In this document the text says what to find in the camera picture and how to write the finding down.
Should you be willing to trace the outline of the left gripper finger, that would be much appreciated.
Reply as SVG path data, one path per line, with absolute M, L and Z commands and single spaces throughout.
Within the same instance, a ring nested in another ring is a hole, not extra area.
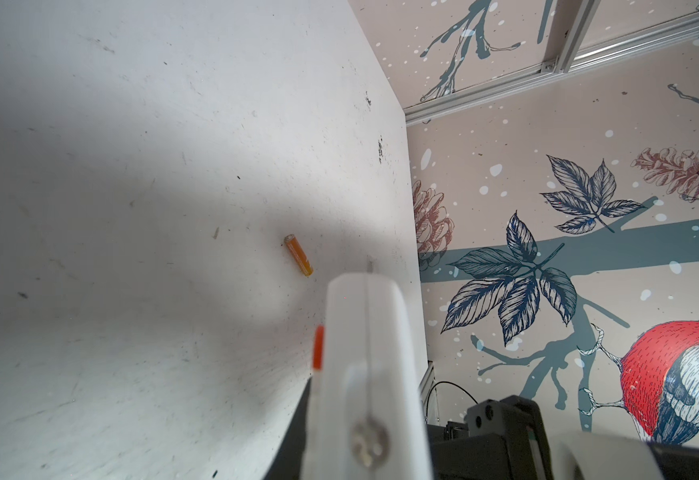
M 309 379 L 299 398 L 297 408 L 267 470 L 264 480 L 299 480 L 306 445 L 306 420 L 310 398 Z

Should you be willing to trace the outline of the white remote control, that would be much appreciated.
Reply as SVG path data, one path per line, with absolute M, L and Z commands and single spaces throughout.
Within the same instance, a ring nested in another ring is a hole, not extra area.
M 399 286 L 372 273 L 333 279 L 315 333 L 301 478 L 433 478 L 419 382 Z

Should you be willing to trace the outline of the orange battery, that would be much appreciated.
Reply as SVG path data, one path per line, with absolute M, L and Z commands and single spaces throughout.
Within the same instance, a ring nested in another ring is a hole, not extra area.
M 309 263 L 307 256 L 302 249 L 300 243 L 298 242 L 297 238 L 289 234 L 284 238 L 284 245 L 287 248 L 288 252 L 294 259 L 296 265 L 298 266 L 300 272 L 305 276 L 309 277 L 313 274 L 313 268 L 311 267 L 311 264 Z

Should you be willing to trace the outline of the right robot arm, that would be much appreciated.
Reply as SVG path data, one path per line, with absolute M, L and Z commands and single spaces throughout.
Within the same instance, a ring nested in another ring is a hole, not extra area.
M 539 406 L 485 400 L 429 425 L 437 479 L 699 479 L 699 449 L 573 432 L 547 437 Z

